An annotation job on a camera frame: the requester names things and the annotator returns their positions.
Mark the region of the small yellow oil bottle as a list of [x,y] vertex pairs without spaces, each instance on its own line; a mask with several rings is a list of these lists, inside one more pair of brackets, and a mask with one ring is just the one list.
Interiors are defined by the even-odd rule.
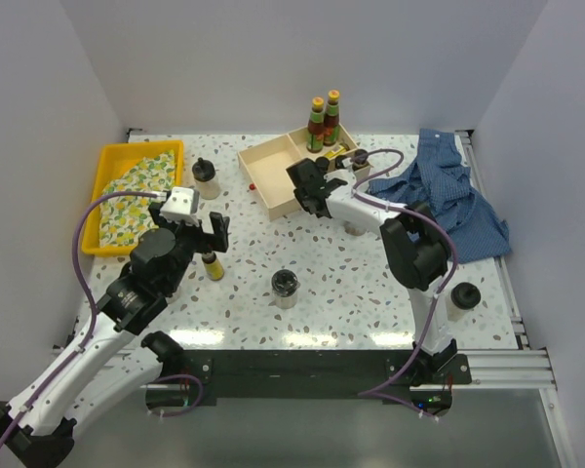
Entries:
[[328,159],[334,159],[337,156],[341,156],[346,154],[350,151],[350,147],[344,143],[338,145],[337,147],[332,148],[328,152],[324,154],[324,156]]
[[224,277],[224,268],[215,252],[202,253],[201,259],[210,280],[220,281]]

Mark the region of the sauce bottle green label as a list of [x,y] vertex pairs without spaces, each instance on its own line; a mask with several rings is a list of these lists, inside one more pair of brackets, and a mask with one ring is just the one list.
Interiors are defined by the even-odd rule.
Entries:
[[312,99],[306,132],[306,149],[310,153],[322,151],[325,135],[325,101],[322,97]]
[[335,145],[339,137],[339,100],[339,90],[330,90],[328,92],[328,100],[324,116],[324,146]]

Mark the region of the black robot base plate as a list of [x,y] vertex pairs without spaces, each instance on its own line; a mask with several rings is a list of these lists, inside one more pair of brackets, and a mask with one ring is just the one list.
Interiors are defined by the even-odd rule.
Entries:
[[454,355],[431,370],[407,350],[185,350],[167,358],[146,392],[152,410],[214,406],[221,399],[352,400],[371,391],[385,404],[444,415],[452,391],[472,381]]

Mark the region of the small dark spice jar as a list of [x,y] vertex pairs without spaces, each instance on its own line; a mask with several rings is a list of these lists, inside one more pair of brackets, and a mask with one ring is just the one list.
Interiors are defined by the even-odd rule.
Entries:
[[368,164],[369,153],[365,149],[357,149],[351,156],[352,168],[359,171]]

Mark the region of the beige wooden divided box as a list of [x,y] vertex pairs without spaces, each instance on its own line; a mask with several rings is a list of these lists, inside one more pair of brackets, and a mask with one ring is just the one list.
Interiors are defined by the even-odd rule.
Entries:
[[336,145],[326,147],[319,153],[307,150],[306,134],[305,128],[299,128],[238,152],[239,167],[248,182],[254,185],[254,192],[269,221],[300,209],[293,195],[293,183],[287,174],[289,166],[304,158],[316,160],[343,146],[349,148],[343,156],[359,149],[359,144],[344,127],[340,130]]

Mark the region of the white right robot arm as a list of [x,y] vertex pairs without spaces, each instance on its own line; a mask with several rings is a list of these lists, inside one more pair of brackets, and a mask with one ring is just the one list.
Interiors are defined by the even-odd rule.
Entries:
[[328,172],[319,160],[304,158],[285,169],[291,194],[317,218],[337,219],[376,234],[390,272],[408,290],[415,323],[417,376],[438,382],[457,353],[449,331],[446,287],[457,266],[456,246],[424,203],[404,205],[363,192],[371,181],[351,163]]

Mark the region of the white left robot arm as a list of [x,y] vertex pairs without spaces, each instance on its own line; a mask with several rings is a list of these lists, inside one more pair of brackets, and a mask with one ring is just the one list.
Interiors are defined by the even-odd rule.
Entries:
[[149,207],[155,228],[132,249],[128,263],[103,297],[80,337],[73,339],[19,396],[0,402],[0,445],[26,467],[56,467],[74,446],[75,421],[66,411],[98,371],[167,307],[194,254],[228,249],[229,218],[211,213],[212,232],[192,213]]

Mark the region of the spice jar black lid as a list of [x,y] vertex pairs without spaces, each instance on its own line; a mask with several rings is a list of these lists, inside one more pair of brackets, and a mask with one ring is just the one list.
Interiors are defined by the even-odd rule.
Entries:
[[320,156],[315,160],[317,167],[323,172],[326,173],[330,167],[330,160],[325,156]]
[[334,160],[334,169],[336,171],[352,171],[353,161],[350,156],[339,155]]

